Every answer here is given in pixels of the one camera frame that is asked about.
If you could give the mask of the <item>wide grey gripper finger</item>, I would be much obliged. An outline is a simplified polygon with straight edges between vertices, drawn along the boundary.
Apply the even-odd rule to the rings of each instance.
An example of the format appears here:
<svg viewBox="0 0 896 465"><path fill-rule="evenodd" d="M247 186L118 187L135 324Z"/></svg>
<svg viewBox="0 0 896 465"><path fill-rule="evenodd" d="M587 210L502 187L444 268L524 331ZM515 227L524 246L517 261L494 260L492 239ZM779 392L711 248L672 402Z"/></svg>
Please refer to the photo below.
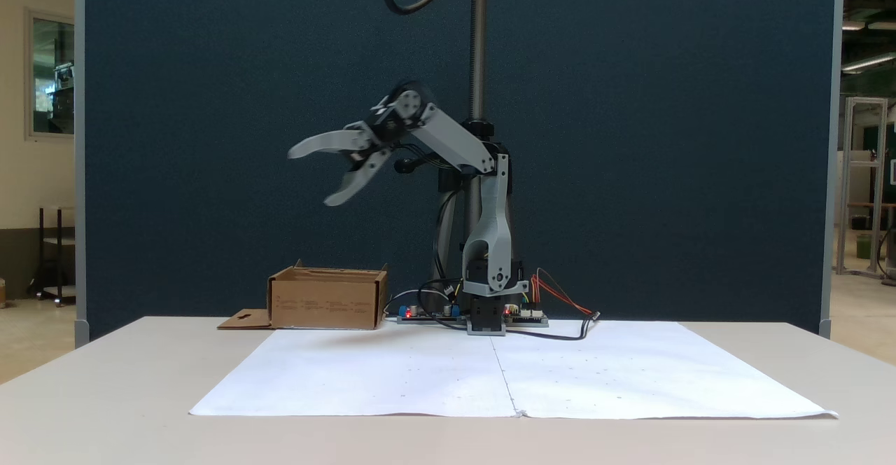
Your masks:
<svg viewBox="0 0 896 465"><path fill-rule="evenodd" d="M300 159L311 153L356 153L374 146L367 123L352 123L342 129L307 137L288 149L288 159Z"/></svg>

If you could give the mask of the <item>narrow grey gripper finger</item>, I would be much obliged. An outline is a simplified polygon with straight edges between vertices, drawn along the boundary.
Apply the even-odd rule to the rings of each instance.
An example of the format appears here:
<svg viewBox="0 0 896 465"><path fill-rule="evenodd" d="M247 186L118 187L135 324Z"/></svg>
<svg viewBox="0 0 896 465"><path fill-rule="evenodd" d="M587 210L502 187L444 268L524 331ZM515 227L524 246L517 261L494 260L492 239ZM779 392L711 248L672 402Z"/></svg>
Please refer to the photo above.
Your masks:
<svg viewBox="0 0 896 465"><path fill-rule="evenodd" d="M343 175L338 190L330 194L323 203L328 207L336 207L352 199L384 167L391 155L393 155L393 150L388 148L375 151L355 162L352 168Z"/></svg>

